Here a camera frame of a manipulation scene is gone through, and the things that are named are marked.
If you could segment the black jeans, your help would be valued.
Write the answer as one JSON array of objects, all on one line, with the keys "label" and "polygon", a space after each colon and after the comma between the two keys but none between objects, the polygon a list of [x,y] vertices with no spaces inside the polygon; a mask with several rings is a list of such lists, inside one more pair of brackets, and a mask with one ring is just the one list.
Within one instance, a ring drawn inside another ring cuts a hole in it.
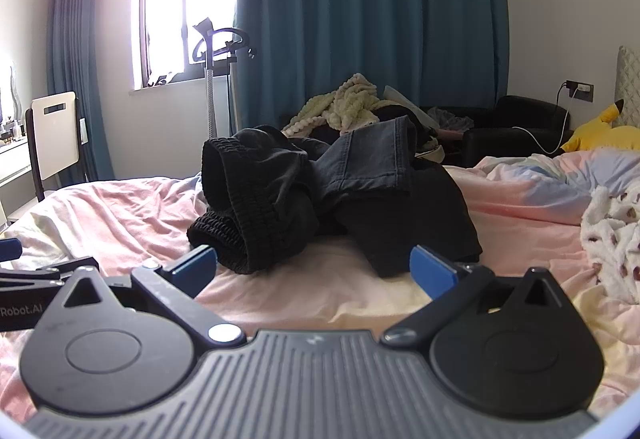
[{"label": "black jeans", "polygon": [[269,270],[326,234],[350,237],[379,277],[408,272],[416,245],[475,263],[483,248],[463,194],[442,165],[416,157],[417,143],[407,116],[331,144],[270,126],[208,140],[207,208],[186,236],[239,274]]}]

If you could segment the white black chair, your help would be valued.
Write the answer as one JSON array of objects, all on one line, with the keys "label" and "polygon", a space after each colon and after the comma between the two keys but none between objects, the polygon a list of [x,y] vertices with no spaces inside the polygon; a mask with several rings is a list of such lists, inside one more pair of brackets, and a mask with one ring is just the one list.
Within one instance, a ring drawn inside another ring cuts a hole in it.
[{"label": "white black chair", "polygon": [[81,180],[88,180],[82,156],[78,99],[73,91],[32,100],[25,112],[25,128],[32,182],[38,202],[46,198],[43,182],[68,168],[76,167]]}]

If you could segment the teal curtain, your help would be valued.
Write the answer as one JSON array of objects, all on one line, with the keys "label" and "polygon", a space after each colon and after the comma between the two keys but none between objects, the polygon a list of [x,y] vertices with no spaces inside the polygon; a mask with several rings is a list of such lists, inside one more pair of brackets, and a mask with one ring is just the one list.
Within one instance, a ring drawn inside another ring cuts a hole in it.
[{"label": "teal curtain", "polygon": [[426,106],[491,107],[509,76],[508,0],[238,0],[245,126],[275,126],[362,74]]},{"label": "teal curtain", "polygon": [[96,71],[96,0],[49,0],[48,93],[75,92],[88,142],[81,158],[91,181],[113,180]]}]

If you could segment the black sofa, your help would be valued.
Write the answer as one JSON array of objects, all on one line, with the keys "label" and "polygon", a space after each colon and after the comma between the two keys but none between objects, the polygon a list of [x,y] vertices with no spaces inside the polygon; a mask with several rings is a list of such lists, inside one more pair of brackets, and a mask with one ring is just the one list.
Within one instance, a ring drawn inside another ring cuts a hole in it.
[{"label": "black sofa", "polygon": [[559,154],[570,136],[570,113],[552,103],[506,95],[495,106],[429,106],[439,125],[446,165],[472,168],[485,157]]}]

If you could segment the garment steamer stand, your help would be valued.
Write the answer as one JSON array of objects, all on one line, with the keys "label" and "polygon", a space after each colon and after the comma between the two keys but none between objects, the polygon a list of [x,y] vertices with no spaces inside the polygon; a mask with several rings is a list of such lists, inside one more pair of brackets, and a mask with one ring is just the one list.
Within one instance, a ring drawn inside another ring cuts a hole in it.
[{"label": "garment steamer stand", "polygon": [[[250,46],[250,35],[243,29],[236,27],[214,29],[213,22],[209,17],[205,17],[193,28],[202,37],[192,51],[192,58],[195,63],[204,64],[208,137],[214,139],[218,136],[214,80],[220,76],[226,78],[229,131],[240,130],[242,121],[239,113],[236,63],[239,52],[245,50],[249,58],[255,58],[255,51]],[[220,34],[230,34],[232,39],[226,41],[222,47],[215,49],[214,37]]]}]

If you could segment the teal curtain right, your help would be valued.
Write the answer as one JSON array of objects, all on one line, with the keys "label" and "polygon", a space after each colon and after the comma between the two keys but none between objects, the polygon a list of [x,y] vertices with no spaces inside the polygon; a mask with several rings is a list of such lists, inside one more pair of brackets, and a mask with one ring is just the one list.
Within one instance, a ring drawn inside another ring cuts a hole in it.
[{"label": "teal curtain right", "polygon": [[509,76],[508,0],[238,0],[245,126],[275,126],[362,74],[426,106],[491,107]]}]

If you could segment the wall power socket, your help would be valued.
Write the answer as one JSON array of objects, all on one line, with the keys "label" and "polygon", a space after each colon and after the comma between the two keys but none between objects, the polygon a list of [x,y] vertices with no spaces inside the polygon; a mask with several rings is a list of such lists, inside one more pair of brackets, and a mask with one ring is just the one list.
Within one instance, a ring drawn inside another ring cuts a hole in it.
[{"label": "wall power socket", "polygon": [[587,84],[586,82],[581,81],[567,80],[565,81],[565,88],[568,90],[570,99],[576,99],[589,103],[593,102],[593,84]]}]

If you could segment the yellow pikachu plush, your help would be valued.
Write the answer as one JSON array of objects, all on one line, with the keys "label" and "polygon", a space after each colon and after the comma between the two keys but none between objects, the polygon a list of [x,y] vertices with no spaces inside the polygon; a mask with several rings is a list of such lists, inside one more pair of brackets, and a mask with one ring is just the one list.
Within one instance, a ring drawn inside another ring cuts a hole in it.
[{"label": "yellow pikachu plush", "polygon": [[575,129],[570,139],[561,145],[561,150],[568,153],[614,147],[619,150],[639,151],[640,131],[637,127],[613,126],[623,109],[623,100],[611,104],[598,117]]}]

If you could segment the teal curtain left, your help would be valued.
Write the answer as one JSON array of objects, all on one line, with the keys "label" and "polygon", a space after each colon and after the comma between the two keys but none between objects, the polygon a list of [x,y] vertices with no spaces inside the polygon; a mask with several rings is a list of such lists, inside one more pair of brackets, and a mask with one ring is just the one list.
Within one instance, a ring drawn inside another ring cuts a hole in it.
[{"label": "teal curtain left", "polygon": [[88,142],[81,158],[91,181],[113,180],[96,71],[96,0],[49,0],[48,93],[75,92]]}]

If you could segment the white dresser desk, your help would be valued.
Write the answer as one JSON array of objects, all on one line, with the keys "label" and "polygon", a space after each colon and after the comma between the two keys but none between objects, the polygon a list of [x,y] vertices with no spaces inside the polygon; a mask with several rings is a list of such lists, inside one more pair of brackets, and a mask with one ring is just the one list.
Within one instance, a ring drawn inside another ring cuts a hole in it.
[{"label": "white dresser desk", "polygon": [[28,143],[25,138],[1,147],[1,205],[6,220],[15,222],[36,203]]}]

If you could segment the white heart pattern fleece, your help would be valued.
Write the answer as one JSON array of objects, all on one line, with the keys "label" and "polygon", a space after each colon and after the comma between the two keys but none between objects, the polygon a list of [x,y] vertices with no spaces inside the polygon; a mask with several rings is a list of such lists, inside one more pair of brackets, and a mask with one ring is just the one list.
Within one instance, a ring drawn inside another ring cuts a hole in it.
[{"label": "white heart pattern fleece", "polygon": [[598,186],[580,222],[580,241],[605,292],[639,303],[639,180],[613,195]]}]

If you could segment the quilted beige headboard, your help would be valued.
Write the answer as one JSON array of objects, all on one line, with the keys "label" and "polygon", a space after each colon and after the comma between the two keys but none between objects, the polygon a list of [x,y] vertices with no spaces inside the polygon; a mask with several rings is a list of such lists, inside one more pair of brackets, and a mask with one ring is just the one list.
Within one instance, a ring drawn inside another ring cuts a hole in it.
[{"label": "quilted beige headboard", "polygon": [[623,100],[618,125],[640,127],[640,55],[638,50],[620,46],[616,65],[616,101]]}]

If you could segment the cream knitted blanket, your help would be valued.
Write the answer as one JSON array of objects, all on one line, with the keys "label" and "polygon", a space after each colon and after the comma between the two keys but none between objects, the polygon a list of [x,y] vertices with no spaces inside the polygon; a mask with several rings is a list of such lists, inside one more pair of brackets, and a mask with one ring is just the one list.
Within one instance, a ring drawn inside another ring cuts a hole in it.
[{"label": "cream knitted blanket", "polygon": [[381,100],[375,85],[356,73],[334,91],[310,98],[282,132],[288,138],[303,138],[310,136],[314,128],[327,125],[343,136],[375,124],[380,120],[375,112],[392,105],[396,102]]}]

